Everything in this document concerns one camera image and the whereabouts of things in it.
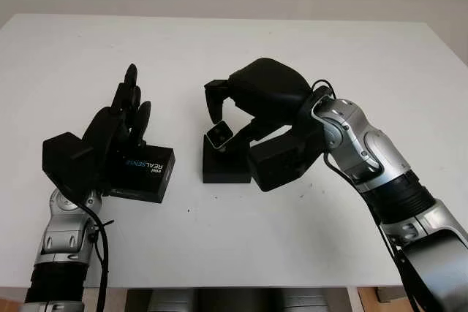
black plastic housing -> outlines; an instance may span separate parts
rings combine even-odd
[[[161,203],[175,162],[174,150],[159,146],[113,154],[106,165],[109,195]]]
[[[77,262],[45,262],[34,266],[25,303],[81,301],[88,265]]]
[[[416,216],[436,203],[411,170],[361,195],[384,224]]]

robotic hand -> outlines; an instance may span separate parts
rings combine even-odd
[[[50,197],[50,220],[22,312],[83,312],[83,282],[93,246],[102,268],[97,302],[97,311],[102,312],[109,248],[106,224],[97,216],[101,196],[162,201],[175,159],[172,149],[143,140],[151,104],[140,104],[136,80],[132,64],[112,105],[94,116],[82,139],[67,132],[42,145],[42,168],[57,189]],[[151,167],[133,167],[140,163]]]
[[[213,177],[213,169],[242,175],[242,164],[226,168],[241,154],[249,168],[241,182],[252,174],[268,191],[302,176],[323,153],[369,206],[415,311],[415,299],[425,311],[468,311],[468,234],[359,106],[337,99],[327,81],[309,87],[296,71],[268,58],[208,83],[205,95],[216,124],[205,136],[205,183],[233,183],[224,174]],[[222,121],[228,97],[254,116],[237,135]],[[291,129],[249,147],[283,125]]]

white tabletop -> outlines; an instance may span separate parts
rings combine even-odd
[[[16,15],[0,30],[0,286],[29,286],[49,219],[42,141],[81,136],[132,62],[152,103],[145,139],[176,161],[161,205],[105,199],[109,286],[398,284],[363,200],[321,159],[268,193],[202,183],[203,84],[263,56],[358,103],[468,228],[468,69],[425,24]]]

